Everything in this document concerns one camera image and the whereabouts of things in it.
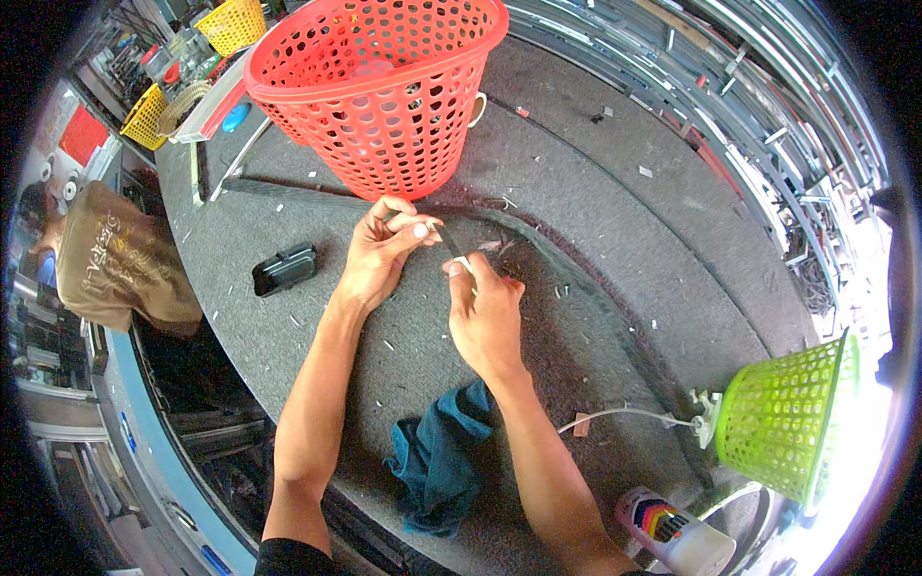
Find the green plastic basket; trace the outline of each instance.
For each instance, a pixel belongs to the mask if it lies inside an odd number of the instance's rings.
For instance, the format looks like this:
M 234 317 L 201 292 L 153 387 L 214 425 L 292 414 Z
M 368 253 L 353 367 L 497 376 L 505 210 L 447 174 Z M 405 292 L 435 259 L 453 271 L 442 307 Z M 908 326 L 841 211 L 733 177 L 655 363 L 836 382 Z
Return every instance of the green plastic basket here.
M 717 455 L 811 515 L 857 391 L 858 344 L 847 329 L 832 342 L 747 366 L 724 395 Z

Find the workbench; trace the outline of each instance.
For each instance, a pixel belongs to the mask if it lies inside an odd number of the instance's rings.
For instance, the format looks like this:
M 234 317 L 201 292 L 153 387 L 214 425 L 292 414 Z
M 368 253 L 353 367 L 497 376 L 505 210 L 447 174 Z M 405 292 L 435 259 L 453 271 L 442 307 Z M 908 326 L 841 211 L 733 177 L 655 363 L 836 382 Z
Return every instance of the workbench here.
M 700 405 L 692 405 L 691 389 L 723 391 L 740 368 L 818 342 L 764 231 L 729 186 L 654 114 L 585 71 L 512 38 L 491 53 L 480 88 L 489 103 L 468 134 L 458 170 L 420 203 L 420 211 L 505 207 L 585 270 L 618 311 L 604 323 L 590 304 L 556 298 L 554 289 L 565 278 L 536 269 L 523 273 L 526 363 L 555 425 L 572 420 L 576 410 L 624 401 L 689 419 L 701 413 Z M 516 107 L 530 114 L 524 118 Z M 605 107 L 612 114 L 591 122 Z M 207 142 L 203 175 L 210 189 L 264 119 L 254 107 L 233 133 L 218 131 Z M 226 192 L 196 207 L 189 155 L 189 146 L 171 144 L 156 154 L 173 236 L 220 343 L 255 398 L 278 418 L 338 281 L 359 212 L 318 210 L 299 200 L 294 188 L 348 191 L 310 148 L 290 142 L 274 125 L 244 158 L 242 177 L 289 187 L 274 189 L 278 194 Z M 641 166 L 653 177 L 644 176 Z M 494 201 L 502 196 L 508 206 Z M 477 238 L 504 234 L 483 224 L 466 226 L 462 248 L 471 250 Z M 317 246 L 319 274 L 289 292 L 258 299 L 253 267 L 303 241 Z M 494 473 L 456 538 L 401 530 L 400 488 L 381 466 L 390 451 L 390 425 L 476 379 L 448 335 L 448 293 L 438 270 L 445 259 L 438 247 L 414 253 L 395 296 L 366 325 L 333 485 L 376 522 L 457 573 L 553 573 L 518 504 L 502 430 L 485 449 Z M 556 312 L 545 310 L 563 311 L 571 324 L 583 314 L 585 330 L 569 324 L 555 330 Z M 686 429 L 665 429 L 651 418 L 598 418 L 588 438 L 566 433 L 564 441 L 621 544 L 626 533 L 611 507 L 623 490 L 646 484 L 687 505 L 709 484 L 734 474 L 719 466 L 713 445 L 701 451 Z M 746 519 L 736 521 L 743 525 Z M 734 522 L 727 519 L 727 525 Z

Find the spray can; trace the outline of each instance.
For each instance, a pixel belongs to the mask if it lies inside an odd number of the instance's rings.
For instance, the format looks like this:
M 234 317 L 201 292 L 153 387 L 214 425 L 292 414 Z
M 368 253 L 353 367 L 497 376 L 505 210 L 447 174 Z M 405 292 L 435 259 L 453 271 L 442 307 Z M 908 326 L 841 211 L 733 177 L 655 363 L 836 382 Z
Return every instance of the spray can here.
M 643 486 L 621 497 L 615 516 L 678 576 L 716 576 L 737 549 L 732 538 Z

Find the yellow plastic basket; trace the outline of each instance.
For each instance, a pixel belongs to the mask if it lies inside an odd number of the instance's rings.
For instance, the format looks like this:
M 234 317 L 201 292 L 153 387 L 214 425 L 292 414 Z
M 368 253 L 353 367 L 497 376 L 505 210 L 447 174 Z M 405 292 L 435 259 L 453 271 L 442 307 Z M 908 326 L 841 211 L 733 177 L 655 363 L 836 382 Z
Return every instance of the yellow plastic basket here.
M 166 108 L 167 101 L 160 92 L 160 86 L 152 85 L 128 113 L 118 133 L 128 136 L 141 146 L 156 150 L 167 141 L 166 136 L 157 134 L 157 120 Z
M 859 355 L 846 330 L 837 340 L 740 370 L 717 417 L 717 456 L 812 515 L 836 449 L 847 450 L 843 426 L 854 426 Z
M 249 46 L 266 33 L 259 0 L 228 0 L 195 24 L 221 56 Z

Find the rag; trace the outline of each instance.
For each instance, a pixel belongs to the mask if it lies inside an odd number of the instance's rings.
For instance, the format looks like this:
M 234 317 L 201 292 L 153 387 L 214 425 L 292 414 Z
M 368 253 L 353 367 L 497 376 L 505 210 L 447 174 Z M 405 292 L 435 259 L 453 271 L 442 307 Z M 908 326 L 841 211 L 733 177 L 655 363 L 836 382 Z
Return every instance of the rag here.
M 433 402 L 422 417 L 391 428 L 394 458 L 385 458 L 407 487 L 401 500 L 404 531 L 451 538 L 480 492 L 470 451 L 493 432 L 493 400 L 483 381 L 454 388 Z

